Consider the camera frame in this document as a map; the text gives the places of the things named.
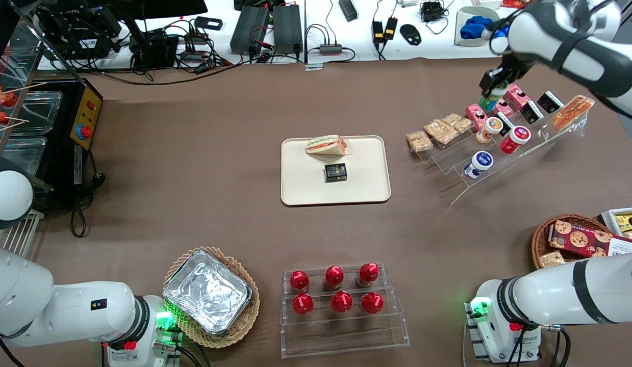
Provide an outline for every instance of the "wicker basket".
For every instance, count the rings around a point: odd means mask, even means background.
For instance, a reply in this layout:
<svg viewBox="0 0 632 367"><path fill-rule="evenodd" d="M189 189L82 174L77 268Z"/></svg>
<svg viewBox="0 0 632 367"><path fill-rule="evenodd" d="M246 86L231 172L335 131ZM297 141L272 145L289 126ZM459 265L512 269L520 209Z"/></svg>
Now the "wicker basket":
<svg viewBox="0 0 632 367"><path fill-rule="evenodd" d="M556 248L549 246L549 243L547 242L547 239L549 238L549 226L557 220L566 221L585 228L602 230L606 233L612 233L605 225L595 221L595 219L582 216L581 214L563 213L558 214L558 216L549 217L540 223L538 228L536 228L536 231L533 232L533 239L531 239L531 256L533 256L533 265L536 266L536 269L542 269L542 263L538 260L538 256L557 250ZM580 260L585 257L577 253L563 251L563 258L565 258L565 260Z"/></svg>
<svg viewBox="0 0 632 367"><path fill-rule="evenodd" d="M189 256L193 255L195 251L200 249L208 253L209 255L217 258L218 261L220 261L223 265L228 267L228 269L232 270L234 273L237 274L237 276L241 277L243 281L250 285L253 291L250 303L241 312L236 321L234 321L232 326L227 330L227 334L223 337L215 337L213 335L207 334L199 325L199 323L195 322L194 319L185 315L184 312L180 311L180 309L175 307L172 303L166 301L166 307L173 314L178 327L195 343L207 348L225 348L243 339L243 337L248 334L248 332L252 328L252 324L255 323L257 315L259 314L259 290L257 289L255 281L252 280L252 277L250 277L250 274L245 271L241 263L236 261L233 257L223 255L220 249L203 247L192 249L191 251L188 251L180 258L178 258L178 260L173 263L171 269L168 270L168 274L166 275L166 279L164 280L164 285L166 285L169 279L171 279L171 276L175 274L178 267L180 267L180 265L182 265Z"/></svg>

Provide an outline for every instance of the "power cord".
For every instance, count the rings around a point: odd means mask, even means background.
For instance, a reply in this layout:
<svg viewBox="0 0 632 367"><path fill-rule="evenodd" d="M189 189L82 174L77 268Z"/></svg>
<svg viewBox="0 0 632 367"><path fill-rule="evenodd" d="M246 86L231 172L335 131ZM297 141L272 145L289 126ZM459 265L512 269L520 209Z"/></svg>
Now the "power cord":
<svg viewBox="0 0 632 367"><path fill-rule="evenodd" d="M14 357L14 355L12 354L12 352L10 351L10 349L8 349L8 346L5 345L5 343L3 342L3 339L1 338L0 335L0 347L1 349L3 349L3 352L8 356L8 358L12 361L12 363L14 363L15 365L17 365L17 367L25 367L25 365L23 365L18 359L17 357Z"/></svg>
<svg viewBox="0 0 632 367"><path fill-rule="evenodd" d="M89 158L91 160L91 165L94 168L94 177L89 184L89 187L86 189L84 189L82 185L75 186L78 189L78 195L75 197L73 209L71 210L71 222L69 223L69 229L71 230L73 237L76 237L76 239L82 239L87 235L87 219L85 219L83 209L87 209L91 203L94 202L94 191L96 191L96 189L105 182L105 174L99 173L97 170L96 161L94 160L94 154L91 152L91 149L89 150ZM76 215L80 217L80 224L82 226L80 233L75 231Z"/></svg>

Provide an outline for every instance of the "packaged cookie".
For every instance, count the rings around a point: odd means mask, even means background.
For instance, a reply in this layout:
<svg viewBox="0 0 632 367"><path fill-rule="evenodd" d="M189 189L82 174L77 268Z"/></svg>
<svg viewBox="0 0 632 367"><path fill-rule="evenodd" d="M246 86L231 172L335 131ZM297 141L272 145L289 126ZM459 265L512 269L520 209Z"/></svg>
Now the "packaged cookie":
<svg viewBox="0 0 632 367"><path fill-rule="evenodd" d="M430 150L434 147L432 141L427 137L427 134L423 130L407 134L407 140L411 145L411 151L418 153L420 151Z"/></svg>
<svg viewBox="0 0 632 367"><path fill-rule="evenodd" d="M545 255L538 256L538 260L540 264L542 264L543 268L551 268L556 265L565 264L565 259L561 255L560 251L554 251L551 253L546 253Z"/></svg>
<svg viewBox="0 0 632 367"><path fill-rule="evenodd" d="M458 114L450 114L446 118L443 118L442 121L449 127L454 128L454 130L460 134L466 132L470 129L470 126L472 126L472 121L467 118L463 118Z"/></svg>
<svg viewBox="0 0 632 367"><path fill-rule="evenodd" d="M426 125L424 129L430 137L436 139L436 141L442 145L448 144L459 135L456 130L449 127L449 125L443 121L440 121L440 119L433 120L430 124Z"/></svg>

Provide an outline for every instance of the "aluminum foil tray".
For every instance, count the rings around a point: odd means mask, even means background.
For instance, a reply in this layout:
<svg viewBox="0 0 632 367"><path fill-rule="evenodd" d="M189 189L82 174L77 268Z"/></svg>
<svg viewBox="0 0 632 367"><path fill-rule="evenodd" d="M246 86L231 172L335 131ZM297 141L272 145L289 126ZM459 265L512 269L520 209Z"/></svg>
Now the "aluminum foil tray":
<svg viewBox="0 0 632 367"><path fill-rule="evenodd" d="M206 332L225 335L252 298L252 288L208 253L196 251L164 287L164 298Z"/></svg>

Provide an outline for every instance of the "red bottle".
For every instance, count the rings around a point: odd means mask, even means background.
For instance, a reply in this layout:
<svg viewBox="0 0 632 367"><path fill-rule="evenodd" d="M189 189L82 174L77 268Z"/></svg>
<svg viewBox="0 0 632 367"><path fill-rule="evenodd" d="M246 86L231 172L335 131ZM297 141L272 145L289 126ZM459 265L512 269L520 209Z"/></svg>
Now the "red bottle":
<svg viewBox="0 0 632 367"><path fill-rule="evenodd" d="M379 277L379 265L375 263L364 264L357 273L357 284L359 286L371 286L372 282Z"/></svg>
<svg viewBox="0 0 632 367"><path fill-rule="evenodd" d="M375 292L368 292L361 298L361 309L374 315L384 307L384 298Z"/></svg>
<svg viewBox="0 0 632 367"><path fill-rule="evenodd" d="M306 292L309 290L309 276L302 270L295 270L291 274L291 288L298 292Z"/></svg>
<svg viewBox="0 0 632 367"><path fill-rule="evenodd" d="M345 291L338 291L332 296L332 309L335 312L344 313L351 309L352 297L350 293Z"/></svg>
<svg viewBox="0 0 632 367"><path fill-rule="evenodd" d="M338 290L343 282L343 270L338 265L329 267L325 271L325 285L330 290Z"/></svg>
<svg viewBox="0 0 632 367"><path fill-rule="evenodd" d="M293 311L300 315L307 315L314 309L314 301L307 293L300 293L293 298Z"/></svg>

